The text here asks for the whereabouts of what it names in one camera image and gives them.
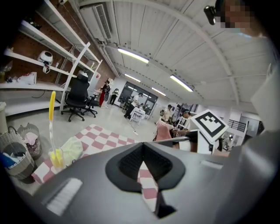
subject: concrete floor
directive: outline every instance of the concrete floor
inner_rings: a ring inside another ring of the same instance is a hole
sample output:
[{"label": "concrete floor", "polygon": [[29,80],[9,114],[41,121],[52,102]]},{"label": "concrete floor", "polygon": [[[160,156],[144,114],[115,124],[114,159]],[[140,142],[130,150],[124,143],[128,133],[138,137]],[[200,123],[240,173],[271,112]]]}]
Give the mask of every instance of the concrete floor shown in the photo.
[{"label": "concrete floor", "polygon": [[[110,108],[95,107],[94,110],[98,111],[96,118],[94,118],[91,113],[87,113],[84,115],[85,121],[82,121],[80,117],[73,115],[71,122],[68,122],[70,114],[61,115],[58,109],[55,110],[53,123],[55,145],[57,147],[62,146],[70,137],[76,135],[91,124],[96,124],[109,131],[137,141],[152,141],[154,138],[156,125],[149,120],[142,120],[138,126],[136,122],[129,122],[125,119],[121,108],[117,106],[111,106]],[[48,157],[48,151],[51,148],[49,140],[48,109],[7,117],[8,126],[13,126],[15,129],[18,129],[20,125],[26,126],[27,123],[36,125],[40,131],[43,153],[42,156],[35,161],[37,165],[40,165],[43,160]],[[16,179],[13,179],[13,181],[16,185],[25,189],[30,194],[33,194],[39,187],[38,183],[27,185]]]}]

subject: gray basket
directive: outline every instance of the gray basket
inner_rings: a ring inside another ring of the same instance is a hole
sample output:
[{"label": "gray basket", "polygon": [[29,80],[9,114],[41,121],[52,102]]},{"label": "gray basket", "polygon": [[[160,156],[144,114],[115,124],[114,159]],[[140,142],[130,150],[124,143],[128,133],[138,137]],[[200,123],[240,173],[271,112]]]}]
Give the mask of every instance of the gray basket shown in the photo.
[{"label": "gray basket", "polygon": [[0,150],[1,153],[7,154],[25,153],[23,158],[15,165],[5,168],[10,176],[13,176],[19,180],[25,180],[33,173],[35,163],[30,153],[27,150],[26,144],[22,137],[17,133],[13,127],[9,127],[7,132],[0,135]]},{"label": "gray basket", "polygon": [[39,129],[35,125],[28,123],[26,127],[23,127],[21,125],[19,127],[19,129],[17,130],[17,132],[20,134],[22,139],[24,139],[25,135],[29,132],[32,132],[38,136],[34,145],[30,145],[28,143],[26,144],[27,149],[28,149],[30,155],[32,156],[32,158],[34,160],[38,159],[42,155],[42,145],[41,145],[41,141],[40,141]]}]

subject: white bag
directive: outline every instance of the white bag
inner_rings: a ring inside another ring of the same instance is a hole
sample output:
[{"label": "white bag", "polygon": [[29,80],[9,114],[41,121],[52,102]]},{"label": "white bag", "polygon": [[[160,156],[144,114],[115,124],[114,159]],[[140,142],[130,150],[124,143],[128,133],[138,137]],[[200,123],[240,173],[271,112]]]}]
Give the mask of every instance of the white bag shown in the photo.
[{"label": "white bag", "polygon": [[83,152],[83,145],[81,141],[74,136],[68,139],[61,149],[63,151],[65,165],[70,166],[81,156]]},{"label": "white bag", "polygon": [[35,85],[37,79],[37,72],[27,73],[26,75],[20,76],[17,81],[25,84]]}]

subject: ceiling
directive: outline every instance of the ceiling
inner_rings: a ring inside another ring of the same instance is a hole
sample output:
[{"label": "ceiling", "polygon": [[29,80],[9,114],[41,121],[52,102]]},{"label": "ceiling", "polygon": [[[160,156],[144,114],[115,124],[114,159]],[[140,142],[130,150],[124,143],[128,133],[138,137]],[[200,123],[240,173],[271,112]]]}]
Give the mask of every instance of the ceiling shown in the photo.
[{"label": "ceiling", "polygon": [[[250,102],[275,61],[266,38],[230,33],[210,25],[203,8],[216,0],[76,0],[96,38],[93,4],[103,2],[112,38],[105,40],[111,66],[156,88],[174,102],[231,106],[254,112]],[[148,58],[145,64],[117,47]],[[174,82],[175,74],[194,88]]]}]

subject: black camera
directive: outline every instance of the black camera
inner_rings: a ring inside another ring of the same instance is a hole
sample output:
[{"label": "black camera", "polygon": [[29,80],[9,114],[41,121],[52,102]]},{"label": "black camera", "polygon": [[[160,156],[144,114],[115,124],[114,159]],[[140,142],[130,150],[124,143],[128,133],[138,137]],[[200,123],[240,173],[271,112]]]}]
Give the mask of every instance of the black camera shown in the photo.
[{"label": "black camera", "polygon": [[216,10],[214,6],[205,6],[204,13],[207,16],[207,19],[211,25],[215,25],[216,23]]}]

